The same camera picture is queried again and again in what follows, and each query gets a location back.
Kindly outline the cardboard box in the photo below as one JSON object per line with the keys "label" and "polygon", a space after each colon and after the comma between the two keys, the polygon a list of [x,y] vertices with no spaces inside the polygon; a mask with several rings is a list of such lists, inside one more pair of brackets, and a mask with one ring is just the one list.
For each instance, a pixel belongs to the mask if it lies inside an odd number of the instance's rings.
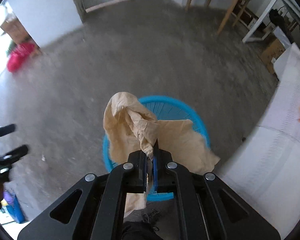
{"label": "cardboard box", "polygon": [[284,46],[277,38],[271,42],[269,46],[263,51],[260,58],[266,66],[270,74],[274,74],[274,63],[285,51]]}

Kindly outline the long white shelf table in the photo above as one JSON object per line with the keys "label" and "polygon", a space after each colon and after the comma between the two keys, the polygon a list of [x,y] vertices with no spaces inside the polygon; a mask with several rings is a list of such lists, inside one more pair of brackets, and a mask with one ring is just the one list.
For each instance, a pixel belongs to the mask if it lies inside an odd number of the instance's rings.
{"label": "long white shelf table", "polygon": [[[300,6],[296,0],[269,0],[264,11],[243,37],[243,43],[261,42],[279,25],[285,25],[285,15],[289,14],[300,26]],[[265,28],[265,34],[262,37],[255,36],[259,26],[265,19],[269,20],[270,26]]]}

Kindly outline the grey sneaker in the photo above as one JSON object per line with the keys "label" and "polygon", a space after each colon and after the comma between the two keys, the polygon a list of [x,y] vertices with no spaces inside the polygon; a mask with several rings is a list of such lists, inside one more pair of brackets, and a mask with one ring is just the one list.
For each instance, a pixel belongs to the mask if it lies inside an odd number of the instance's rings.
{"label": "grey sneaker", "polygon": [[121,239],[162,239],[157,234],[159,228],[156,226],[161,217],[162,215],[156,209],[148,213],[141,211],[138,220],[127,220],[123,223]]}

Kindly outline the floral tablecloth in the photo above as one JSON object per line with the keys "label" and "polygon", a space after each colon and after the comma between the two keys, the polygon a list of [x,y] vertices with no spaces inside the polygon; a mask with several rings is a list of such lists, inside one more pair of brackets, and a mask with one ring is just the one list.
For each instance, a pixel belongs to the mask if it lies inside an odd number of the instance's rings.
{"label": "floral tablecloth", "polygon": [[279,84],[246,141],[219,169],[222,181],[286,238],[300,220],[300,49],[275,62]]}

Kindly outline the red plastic bag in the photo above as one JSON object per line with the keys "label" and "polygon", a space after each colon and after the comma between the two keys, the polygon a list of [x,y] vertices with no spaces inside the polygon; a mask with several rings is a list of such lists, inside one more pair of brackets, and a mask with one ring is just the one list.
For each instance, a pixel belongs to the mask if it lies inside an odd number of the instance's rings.
{"label": "red plastic bag", "polygon": [[18,71],[24,62],[34,53],[36,45],[32,42],[23,42],[10,53],[7,61],[7,70],[11,73]]}

